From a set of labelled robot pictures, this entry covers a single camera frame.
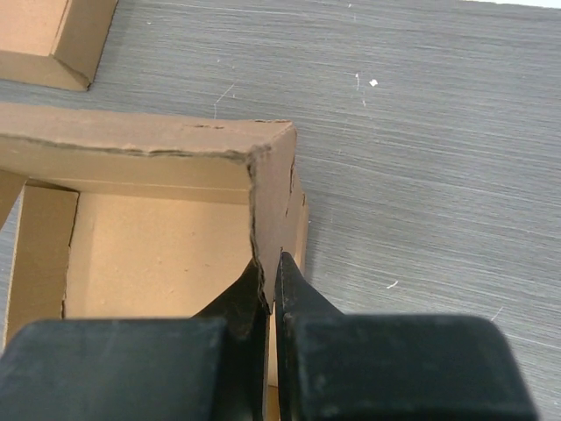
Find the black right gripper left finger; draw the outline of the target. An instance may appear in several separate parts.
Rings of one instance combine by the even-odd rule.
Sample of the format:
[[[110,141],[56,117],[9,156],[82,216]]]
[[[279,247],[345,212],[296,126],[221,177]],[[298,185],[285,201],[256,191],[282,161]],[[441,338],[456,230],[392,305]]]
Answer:
[[[269,315],[254,263],[191,318],[42,320],[1,359],[4,420],[261,420]]]

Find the closed brown cardboard box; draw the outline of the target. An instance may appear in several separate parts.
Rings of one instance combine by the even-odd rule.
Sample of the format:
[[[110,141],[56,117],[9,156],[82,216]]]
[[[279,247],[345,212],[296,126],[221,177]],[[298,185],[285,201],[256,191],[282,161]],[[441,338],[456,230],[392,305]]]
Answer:
[[[2,0],[1,78],[86,91],[116,0]]]

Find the brown cardboard box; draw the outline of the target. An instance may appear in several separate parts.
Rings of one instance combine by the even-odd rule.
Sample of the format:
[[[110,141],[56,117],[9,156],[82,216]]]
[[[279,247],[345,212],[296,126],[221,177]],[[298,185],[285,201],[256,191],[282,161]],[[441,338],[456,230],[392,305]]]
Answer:
[[[2,0],[1,78],[86,91],[116,0]]]
[[[191,318],[250,263],[270,325],[281,255],[305,258],[296,141],[287,120],[3,103],[1,215],[19,213],[1,359],[37,321]]]

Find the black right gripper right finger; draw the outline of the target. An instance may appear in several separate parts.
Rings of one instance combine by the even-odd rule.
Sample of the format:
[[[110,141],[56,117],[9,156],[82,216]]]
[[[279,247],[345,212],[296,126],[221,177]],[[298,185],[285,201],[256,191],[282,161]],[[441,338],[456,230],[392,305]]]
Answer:
[[[345,314],[289,253],[275,284],[284,420],[536,420],[511,347],[463,314]]]

